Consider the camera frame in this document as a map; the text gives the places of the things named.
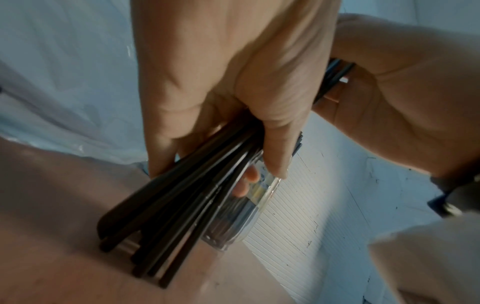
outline plastic bag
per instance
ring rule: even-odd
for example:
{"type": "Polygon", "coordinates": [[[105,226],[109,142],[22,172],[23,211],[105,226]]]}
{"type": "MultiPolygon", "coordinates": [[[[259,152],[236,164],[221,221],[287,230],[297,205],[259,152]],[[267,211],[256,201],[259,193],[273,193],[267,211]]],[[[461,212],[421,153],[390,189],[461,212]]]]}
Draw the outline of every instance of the plastic bag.
{"type": "Polygon", "coordinates": [[[147,160],[128,0],[7,0],[0,41],[0,136],[147,160]]]}

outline person's left hand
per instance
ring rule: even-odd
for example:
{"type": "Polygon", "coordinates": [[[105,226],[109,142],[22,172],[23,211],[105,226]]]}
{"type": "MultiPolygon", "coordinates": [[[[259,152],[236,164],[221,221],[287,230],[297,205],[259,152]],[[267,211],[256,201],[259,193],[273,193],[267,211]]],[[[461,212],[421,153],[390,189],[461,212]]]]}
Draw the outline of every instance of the person's left hand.
{"type": "MultiPolygon", "coordinates": [[[[340,0],[132,1],[150,175],[248,107],[263,121],[268,170],[285,178],[339,7],[340,0]]],[[[246,190],[242,182],[234,193],[246,190]]]]}

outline hand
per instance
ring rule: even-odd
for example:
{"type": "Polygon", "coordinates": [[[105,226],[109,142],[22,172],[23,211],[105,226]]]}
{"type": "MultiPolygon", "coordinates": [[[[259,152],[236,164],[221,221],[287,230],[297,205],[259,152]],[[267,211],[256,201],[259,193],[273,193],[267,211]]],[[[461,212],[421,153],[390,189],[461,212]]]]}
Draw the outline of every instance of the hand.
{"type": "Polygon", "coordinates": [[[480,39],[345,15],[332,57],[355,62],[313,109],[393,162],[442,177],[480,157],[480,39]]]}
{"type": "Polygon", "coordinates": [[[151,176],[248,106],[265,127],[267,168],[285,178],[339,7],[339,0],[132,1],[151,176]]]}

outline bundle of black sticks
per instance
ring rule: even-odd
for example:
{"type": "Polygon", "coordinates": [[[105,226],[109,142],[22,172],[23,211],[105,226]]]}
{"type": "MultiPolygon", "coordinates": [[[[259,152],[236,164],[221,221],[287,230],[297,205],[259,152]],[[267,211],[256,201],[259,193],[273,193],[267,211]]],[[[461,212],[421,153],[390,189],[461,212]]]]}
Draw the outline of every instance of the bundle of black sticks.
{"type": "MultiPolygon", "coordinates": [[[[352,67],[331,60],[315,102],[352,67]]],[[[101,250],[109,252],[141,232],[139,247],[131,256],[132,272],[136,277],[155,276],[190,231],[159,281],[166,288],[245,170],[262,156],[263,138],[261,121],[248,110],[242,112],[170,171],[106,213],[97,224],[101,250]]]]}

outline table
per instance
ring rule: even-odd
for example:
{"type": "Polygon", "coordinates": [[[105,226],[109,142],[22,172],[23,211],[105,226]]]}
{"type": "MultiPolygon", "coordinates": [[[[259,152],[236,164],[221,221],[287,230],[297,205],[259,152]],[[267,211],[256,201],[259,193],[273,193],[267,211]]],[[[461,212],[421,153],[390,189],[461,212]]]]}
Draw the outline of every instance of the table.
{"type": "Polygon", "coordinates": [[[100,252],[98,219],[147,182],[134,166],[0,139],[0,303],[294,303],[241,242],[200,241],[166,290],[133,277],[125,251],[100,252]]]}

